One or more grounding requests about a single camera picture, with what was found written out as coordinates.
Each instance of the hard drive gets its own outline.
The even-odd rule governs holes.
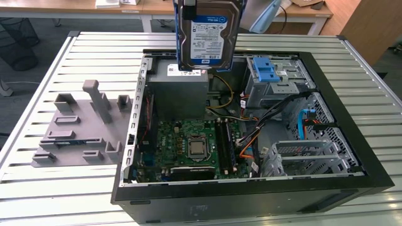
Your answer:
[[[229,71],[246,0],[174,0],[181,70]]]

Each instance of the floor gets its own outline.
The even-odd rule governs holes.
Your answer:
[[[62,26],[55,27],[51,19],[31,19],[42,40],[40,44],[34,47],[39,64],[26,72],[16,72],[0,61],[0,78],[6,82],[40,82],[70,31],[143,32],[141,20],[118,20],[118,22],[119,26],[117,26],[117,20],[63,19]],[[153,30],[155,32],[171,32],[173,23],[167,24],[170,27],[163,28],[158,21],[153,21]],[[376,64],[374,69],[377,72],[389,73],[385,81],[398,97],[402,98],[402,53],[394,55],[389,50]],[[0,97],[0,133],[11,133],[38,87],[32,83],[15,83],[10,84],[10,86],[14,89],[14,95],[11,97]],[[6,140],[7,137],[0,136],[0,147],[4,145]]]

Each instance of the open computer tower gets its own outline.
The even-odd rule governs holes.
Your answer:
[[[325,212],[393,186],[306,52],[238,52],[233,70],[145,53],[113,203],[138,223]]]

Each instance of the black wire mesh trash bin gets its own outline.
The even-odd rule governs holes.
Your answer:
[[[26,71],[38,64],[38,58],[19,31],[0,32],[0,57],[15,71]]]
[[[4,17],[0,18],[0,25],[7,31],[19,31],[31,46],[39,43],[39,38],[28,18]]]

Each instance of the blue hard drive label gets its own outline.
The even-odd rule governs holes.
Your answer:
[[[227,26],[225,16],[197,16],[191,22],[191,60],[197,64],[218,64],[225,40],[221,36]]]

